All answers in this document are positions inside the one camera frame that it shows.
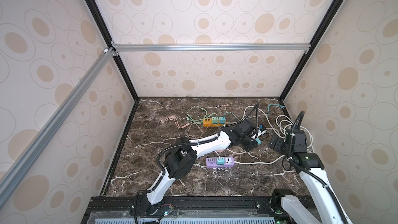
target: power strip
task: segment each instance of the power strip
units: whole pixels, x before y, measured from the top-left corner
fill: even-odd
[[[228,168],[234,167],[234,157],[208,157],[206,158],[206,167],[211,168]]]

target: wall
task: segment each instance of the wall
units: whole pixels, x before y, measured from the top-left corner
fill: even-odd
[[[105,16],[112,38],[116,43],[121,44],[309,42],[332,1],[96,0]],[[124,61],[125,65],[130,67],[130,76],[139,96],[188,94],[192,96],[279,96],[288,79],[285,76],[290,75],[295,68],[293,61],[290,62],[290,60],[296,60],[296,58],[289,57],[289,65],[281,65],[279,59],[288,52],[278,51],[275,56],[275,65],[272,66],[273,64],[266,61],[272,51],[251,55],[255,52],[239,52],[238,54],[224,52],[225,62],[220,63],[179,62],[181,55],[186,55],[187,58],[182,59],[190,61],[193,57],[197,57],[199,52],[184,54],[182,52],[157,52],[156,56],[161,60],[159,64],[153,63],[157,65],[143,63],[142,58],[145,58],[145,53],[139,53],[139,55],[126,53]],[[214,60],[213,56],[216,52],[202,54],[206,56],[206,60]],[[258,62],[244,62],[252,56],[256,56]],[[294,52],[294,56],[302,56],[302,52]],[[132,59],[137,59],[137,61],[126,62]],[[242,62],[231,61],[234,59],[242,59]],[[191,78],[190,75],[183,74],[182,69],[187,69],[184,67],[190,67],[191,74],[193,74],[192,71],[197,72],[191,82],[196,85],[196,88],[186,90],[183,86],[173,86],[177,85],[176,83],[166,87],[165,84],[170,81],[169,79],[176,80],[179,85],[187,77]],[[265,74],[260,73],[265,67],[271,67],[272,70],[268,70]],[[148,75],[140,72],[142,69],[146,69],[147,72],[149,69],[156,69],[165,77],[151,77],[151,73]],[[176,75],[167,76],[170,69],[173,69]],[[222,75],[211,77],[210,73],[213,69],[223,71]],[[228,75],[230,69],[240,70],[239,73],[242,73],[242,76],[235,74],[221,79],[225,73]],[[251,71],[251,75],[245,76],[244,71]],[[207,77],[208,82],[204,82],[202,79]],[[154,86],[158,79],[163,80],[162,88]],[[234,85],[237,83],[241,86],[246,82],[249,85],[245,84],[245,88],[228,87],[226,82],[229,79],[236,79],[236,82],[233,82]],[[265,86],[261,90],[253,88],[252,85],[256,83],[265,83]]]
[[[0,211],[0,224],[79,224],[132,110],[111,59]]]
[[[0,178],[104,47],[82,0],[0,0]]]
[[[354,223],[398,220],[398,0],[346,0],[285,100]]]

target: dark brown marble surface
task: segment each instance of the dark brown marble surface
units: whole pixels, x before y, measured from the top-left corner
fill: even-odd
[[[135,196],[138,189],[147,189],[155,181],[160,172],[155,162],[158,152],[174,144],[179,137],[185,136],[188,129],[178,129],[174,121],[161,124],[160,120],[174,115],[179,118],[180,126],[183,126],[188,123],[185,119],[187,110],[196,105],[206,108],[209,113],[215,112],[218,116],[225,112],[233,112],[241,118],[246,106],[254,105],[256,102],[260,102],[260,108],[265,112],[269,103],[278,103],[276,99],[252,98],[141,99],[106,196]],[[195,108],[190,114],[201,118],[204,112]],[[269,117],[273,125],[276,116],[280,114],[283,114],[282,109],[271,107]],[[228,114],[226,120],[235,122],[236,119]],[[260,112],[259,122],[266,123],[264,114]],[[208,128],[203,137],[215,132],[216,128]],[[193,125],[189,134],[200,136],[201,132]],[[261,146],[248,153],[237,155],[226,150],[219,154],[233,156],[236,161],[245,163],[273,161],[280,154],[267,147],[271,136],[261,136],[263,137],[266,139]],[[231,150],[244,151],[241,147],[232,147]],[[207,169],[206,157],[217,157],[217,154],[212,152],[198,158],[191,172],[181,180],[176,180],[166,192],[166,196],[262,196],[271,195],[275,188],[290,188],[298,195],[309,195],[304,182],[296,172],[283,170],[281,159],[272,165],[235,164],[232,168]]]

